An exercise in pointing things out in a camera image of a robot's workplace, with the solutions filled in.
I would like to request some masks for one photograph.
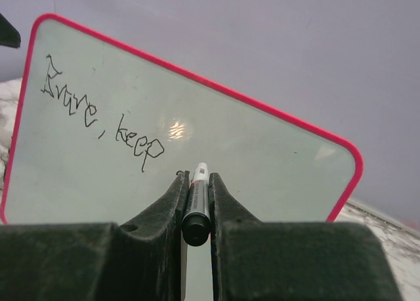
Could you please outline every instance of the gray wall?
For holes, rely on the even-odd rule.
[[[0,0],[23,48],[0,48],[0,81],[22,75],[35,16],[55,11],[354,142],[353,193],[420,220],[419,0]]]

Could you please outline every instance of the black object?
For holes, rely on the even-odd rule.
[[[184,240],[193,247],[199,247],[207,242],[210,229],[210,221],[205,215],[192,214],[182,221]]]
[[[1,227],[0,300],[184,300],[188,175],[121,227]],[[214,300],[402,301],[365,226],[262,223],[217,173],[209,204]]]
[[[20,34],[7,19],[0,14],[0,45],[20,47]]]

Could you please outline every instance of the red border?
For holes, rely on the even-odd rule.
[[[55,14],[44,14],[42,16],[40,16],[35,23],[33,24],[32,27],[32,31],[31,31],[31,37],[30,37],[30,42],[29,42],[29,47],[28,47],[28,54],[26,56],[26,63],[25,63],[25,70],[24,70],[24,76],[23,76],[23,80],[22,80],[22,87],[20,89],[20,98],[19,98],[19,103],[18,103],[18,109],[16,112],[16,122],[14,124],[14,130],[13,130],[13,137],[12,137],[12,144],[10,147],[10,155],[9,155],[9,164],[7,166],[7,170],[6,170],[6,178],[5,178],[5,187],[3,190],[3,198],[1,200],[1,205],[0,205],[0,218],[2,219],[2,221],[7,224],[7,219],[6,219],[6,215],[5,215],[5,209],[6,209],[6,199],[7,199],[7,190],[9,188],[9,182],[10,182],[10,175],[12,172],[12,165],[13,165],[13,158],[14,158],[14,149],[16,147],[16,141],[18,138],[18,133],[19,133],[19,126],[20,126],[20,119],[22,116],[22,108],[23,108],[23,103],[24,103],[24,99],[25,99],[25,92],[26,92],[26,85],[28,83],[28,75],[29,75],[29,71],[30,71],[30,66],[31,66],[31,59],[32,59],[32,52],[33,52],[33,47],[35,45],[35,37],[38,31],[38,27],[39,25],[48,20],[48,19],[53,19],[56,20],[58,22],[61,22],[62,24],[65,24],[73,29],[79,30],[83,33],[86,33],[87,35],[91,35],[93,37],[96,37],[97,39],[100,39],[101,41],[107,42],[121,50],[125,50],[131,54],[137,55],[145,60],[148,60],[150,62],[153,62],[161,67],[164,67],[168,70],[171,70],[175,73],[178,73],[180,75],[183,75],[191,80],[194,80],[198,83],[201,83],[202,85],[205,85],[207,87],[210,87],[212,89],[215,89],[223,94],[226,94],[227,96],[230,96],[232,98],[235,98],[239,101],[242,101],[246,104],[249,104],[255,108],[258,108],[262,111],[265,111],[266,113],[269,113],[271,115],[274,115],[280,119],[283,119],[284,121],[287,121],[289,123],[292,123],[302,129],[306,129],[310,132],[313,132],[314,134],[317,134],[319,136],[322,136],[328,140],[331,140],[332,142],[335,142],[336,144],[343,146],[344,148],[346,148],[352,155],[356,164],[356,169],[354,171],[353,177],[350,180],[350,182],[347,184],[346,189],[344,190],[343,194],[340,196],[337,204],[334,206],[333,210],[331,211],[331,213],[329,214],[327,221],[334,221],[334,219],[338,216],[338,214],[340,213],[341,209],[343,208],[343,206],[345,205],[345,203],[347,202],[347,199],[350,197],[350,194],[353,192],[353,190],[355,189],[357,183],[360,181],[360,178],[362,177],[362,173],[363,173],[363,159],[362,159],[362,155],[360,154],[360,152],[358,151],[358,149],[356,148],[355,145],[351,144],[349,141],[345,140],[344,138],[338,137],[334,134],[331,134],[330,132],[327,132],[326,130],[323,130],[319,127],[316,127],[314,125],[311,125],[309,123],[306,123],[304,121],[301,121],[300,119],[297,119],[296,117],[293,117],[289,114],[283,113],[271,106],[268,106],[266,104],[263,104],[257,100],[254,100],[248,96],[245,96],[243,94],[240,94],[236,91],[233,91],[232,89],[226,88],[224,86],[221,86],[217,83],[214,83],[204,77],[200,77],[199,75],[196,75],[195,73],[192,73],[190,71],[184,70],[182,68],[179,68],[175,65],[172,65],[164,60],[161,60],[159,58],[156,58],[155,56],[146,54],[145,52],[142,52],[138,49],[135,49],[133,47],[130,47],[129,45],[126,45],[124,43],[118,42],[110,37],[107,37],[105,35],[102,35],[94,30],[90,30],[80,24],[77,24],[75,22],[72,22],[68,19],[65,19],[61,16],[55,15]]]

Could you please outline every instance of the small whiteboard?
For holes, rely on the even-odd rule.
[[[346,140],[51,14],[32,29],[9,160],[13,224],[121,224],[199,162],[263,221],[333,220],[362,175]]]

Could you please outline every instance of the black marker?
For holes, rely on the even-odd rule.
[[[182,219],[182,233],[187,244],[193,247],[203,245],[210,233],[209,214],[209,171],[200,163],[192,177],[185,216]]]

